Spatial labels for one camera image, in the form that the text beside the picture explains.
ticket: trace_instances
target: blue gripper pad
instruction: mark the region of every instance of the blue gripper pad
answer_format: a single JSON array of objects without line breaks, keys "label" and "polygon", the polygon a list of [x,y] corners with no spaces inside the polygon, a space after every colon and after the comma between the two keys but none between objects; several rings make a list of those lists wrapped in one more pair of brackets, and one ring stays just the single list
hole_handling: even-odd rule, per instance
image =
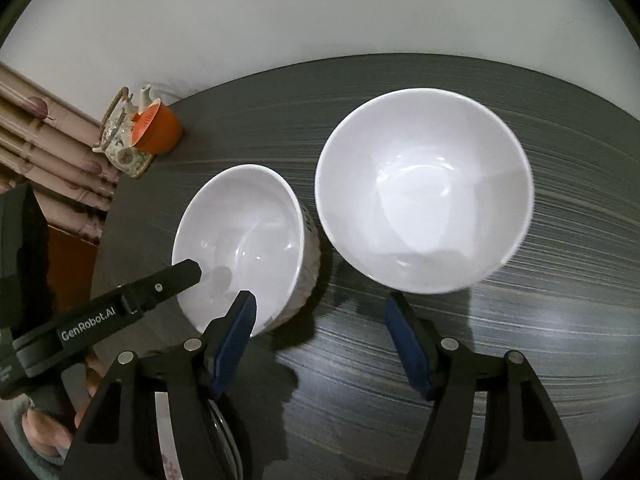
[{"label": "blue gripper pad", "polygon": [[393,298],[385,301],[385,323],[396,345],[409,385],[423,397],[429,397],[432,391],[429,360]]},{"label": "blue gripper pad", "polygon": [[[211,391],[215,399],[219,399],[220,395],[231,386],[244,349],[251,337],[251,330],[254,329],[255,296],[249,293],[240,299],[242,306],[229,327],[225,339],[220,344],[220,350],[215,358],[214,376],[211,381]],[[232,305],[229,310],[233,311],[234,307],[235,305]]]}]

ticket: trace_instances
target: orange object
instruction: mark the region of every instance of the orange object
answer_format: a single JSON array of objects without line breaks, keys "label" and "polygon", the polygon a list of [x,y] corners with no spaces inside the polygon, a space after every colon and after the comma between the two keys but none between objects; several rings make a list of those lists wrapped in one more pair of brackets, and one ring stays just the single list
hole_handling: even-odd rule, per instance
[{"label": "orange object", "polygon": [[162,103],[147,108],[133,126],[131,145],[141,152],[161,155],[175,148],[182,137],[182,126],[175,114]]}]

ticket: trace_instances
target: large white bowl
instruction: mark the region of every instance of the large white bowl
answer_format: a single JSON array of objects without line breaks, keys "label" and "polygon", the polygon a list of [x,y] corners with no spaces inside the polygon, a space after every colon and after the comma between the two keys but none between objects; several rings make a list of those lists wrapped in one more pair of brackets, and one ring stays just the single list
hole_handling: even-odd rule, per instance
[{"label": "large white bowl", "polygon": [[354,110],[316,169],[329,240],[377,282],[421,294],[505,264],[533,211],[529,161],[509,127],[453,92],[411,88]]},{"label": "large white bowl", "polygon": [[245,164],[217,174],[191,200],[172,264],[186,258],[202,269],[200,283],[178,295],[192,325],[203,332],[240,290],[249,290],[257,303],[256,335],[285,322],[311,294],[320,265],[318,233],[279,174]]}]

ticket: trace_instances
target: pink curtain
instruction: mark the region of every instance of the pink curtain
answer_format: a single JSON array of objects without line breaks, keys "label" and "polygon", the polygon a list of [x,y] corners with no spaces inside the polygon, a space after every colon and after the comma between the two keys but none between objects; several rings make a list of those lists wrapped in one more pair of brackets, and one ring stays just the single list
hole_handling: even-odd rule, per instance
[{"label": "pink curtain", "polygon": [[0,64],[0,193],[32,182],[49,224],[97,242],[120,172],[97,124]]}]

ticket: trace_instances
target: tabletop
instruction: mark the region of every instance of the tabletop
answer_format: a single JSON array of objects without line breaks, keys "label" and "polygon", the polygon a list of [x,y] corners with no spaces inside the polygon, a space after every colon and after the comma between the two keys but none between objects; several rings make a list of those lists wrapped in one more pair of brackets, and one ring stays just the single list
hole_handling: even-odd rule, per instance
[{"label": "tabletop", "polygon": [[[325,140],[363,102],[401,88],[465,94],[496,112],[529,157],[536,202],[518,253],[477,285],[408,295],[418,316],[477,352],[523,351],[562,416],[585,480],[620,453],[640,417],[640,123],[548,75],[467,57],[383,54],[251,75],[177,102],[185,130],[108,215],[93,294],[171,262],[190,199],[231,166],[273,168],[316,220]],[[337,254],[320,229],[321,270],[290,322],[251,340],[229,391],[251,442],[255,479],[401,479],[430,413],[407,384],[383,322],[388,289]],[[177,301],[101,343],[110,362],[193,334]],[[477,396],[462,479],[474,477]]]}]

